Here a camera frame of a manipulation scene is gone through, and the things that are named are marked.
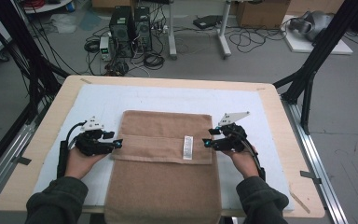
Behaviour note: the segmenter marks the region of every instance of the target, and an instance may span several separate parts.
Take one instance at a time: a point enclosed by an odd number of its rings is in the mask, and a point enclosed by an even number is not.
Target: white label
[[[185,143],[183,144],[183,159],[193,160],[193,136],[185,136]]]

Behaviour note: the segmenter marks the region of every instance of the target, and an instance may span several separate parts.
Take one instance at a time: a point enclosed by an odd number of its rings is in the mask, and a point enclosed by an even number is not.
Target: cardboard box
[[[344,0],[292,0],[287,15],[301,16],[306,11],[337,13]]]
[[[240,3],[237,22],[241,27],[279,29],[291,0],[265,0],[261,4]]]
[[[136,0],[92,0],[92,7],[95,8],[114,8],[116,6],[136,6]]]

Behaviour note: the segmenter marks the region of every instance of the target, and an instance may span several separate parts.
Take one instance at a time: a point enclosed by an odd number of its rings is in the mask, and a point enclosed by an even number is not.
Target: table leg
[[[170,27],[169,27],[169,34],[168,34],[168,43],[170,46],[170,56],[174,60],[177,59],[176,54],[176,44],[175,44],[175,36],[173,34],[173,0],[170,1]]]
[[[217,36],[219,37],[220,43],[222,44],[223,48],[223,58],[231,56],[231,51],[229,50],[228,43],[225,37],[225,31],[227,26],[227,19],[229,14],[229,9],[231,7],[231,0],[227,0],[225,4],[225,9],[223,11],[223,21],[222,21],[222,27],[217,30]]]

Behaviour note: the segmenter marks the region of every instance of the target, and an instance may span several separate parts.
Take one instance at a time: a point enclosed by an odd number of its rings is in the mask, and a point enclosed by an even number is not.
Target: dark gray sleeve
[[[271,188],[263,179],[252,176],[237,186],[246,223],[281,224],[287,223],[282,216],[283,208],[289,204],[286,195]]]
[[[51,181],[28,200],[25,223],[77,223],[88,191],[81,180],[73,177]]]

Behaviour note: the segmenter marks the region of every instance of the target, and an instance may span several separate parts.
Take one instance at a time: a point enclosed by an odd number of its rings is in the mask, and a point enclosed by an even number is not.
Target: person
[[[243,180],[237,186],[242,208],[247,215],[246,224],[283,224],[283,208],[289,203],[287,197],[271,188],[258,176],[255,161],[250,152],[224,152],[228,155]],[[28,200],[26,224],[77,223],[88,188],[81,179],[92,166],[105,155],[85,156],[74,147],[69,152],[64,177],[51,181],[42,192]]]

